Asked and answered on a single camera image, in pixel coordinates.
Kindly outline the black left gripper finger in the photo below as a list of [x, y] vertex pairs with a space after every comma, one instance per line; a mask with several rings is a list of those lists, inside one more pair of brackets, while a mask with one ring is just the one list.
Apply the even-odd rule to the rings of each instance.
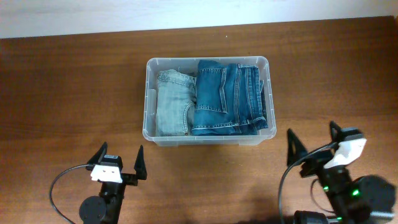
[[136, 161], [134, 164], [134, 170], [136, 171], [136, 179], [137, 180], [146, 180], [147, 179], [147, 169], [144, 160], [144, 147], [140, 145], [139, 151], [137, 153]]
[[108, 143], [104, 142], [100, 149], [88, 160], [87, 164], [95, 165], [99, 164], [103, 157], [106, 155], [108, 149]]

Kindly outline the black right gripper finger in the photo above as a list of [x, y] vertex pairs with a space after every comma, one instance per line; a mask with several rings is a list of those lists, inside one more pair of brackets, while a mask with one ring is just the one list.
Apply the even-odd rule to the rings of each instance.
[[330, 135], [332, 142], [340, 142], [341, 127], [338, 126], [334, 121], [329, 123]]
[[293, 163], [307, 156], [308, 151], [292, 129], [287, 130], [287, 141], [287, 166], [291, 166]]

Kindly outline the dark blue jeans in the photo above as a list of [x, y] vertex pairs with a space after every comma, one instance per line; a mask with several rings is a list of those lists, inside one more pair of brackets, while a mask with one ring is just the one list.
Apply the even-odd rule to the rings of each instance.
[[192, 133], [256, 135], [268, 128], [263, 88], [264, 80], [255, 65], [201, 60]]

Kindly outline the light blue jeans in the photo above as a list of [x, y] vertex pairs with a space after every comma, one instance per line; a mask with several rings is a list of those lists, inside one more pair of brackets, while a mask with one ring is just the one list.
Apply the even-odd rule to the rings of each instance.
[[157, 75], [156, 135], [192, 134], [196, 100], [196, 78], [176, 70]]

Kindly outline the clear plastic storage bin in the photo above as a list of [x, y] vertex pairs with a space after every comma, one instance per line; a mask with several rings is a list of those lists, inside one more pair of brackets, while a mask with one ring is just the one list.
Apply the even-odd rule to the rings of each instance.
[[142, 135], [158, 146], [258, 145], [277, 132], [263, 56], [152, 58]]

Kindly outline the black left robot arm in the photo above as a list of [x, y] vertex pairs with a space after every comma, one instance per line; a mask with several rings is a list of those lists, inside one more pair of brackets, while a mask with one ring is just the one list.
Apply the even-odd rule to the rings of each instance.
[[137, 186], [139, 180], [147, 179], [144, 147], [140, 146], [134, 164], [134, 174], [123, 173], [120, 156], [107, 153], [106, 142], [87, 162], [93, 181], [101, 183], [98, 195], [86, 198], [80, 205], [79, 216], [84, 224], [117, 224], [127, 186]]

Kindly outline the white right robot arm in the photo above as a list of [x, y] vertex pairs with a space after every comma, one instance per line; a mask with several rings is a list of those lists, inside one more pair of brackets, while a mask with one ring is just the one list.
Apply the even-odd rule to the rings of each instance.
[[331, 210], [320, 212], [297, 210], [293, 223], [388, 223], [395, 217], [396, 187], [378, 175], [352, 179], [348, 165], [358, 159], [366, 138], [358, 128], [341, 128], [329, 124], [331, 141], [307, 151], [297, 135], [287, 130], [287, 168], [300, 166], [300, 176], [313, 177], [325, 193]]

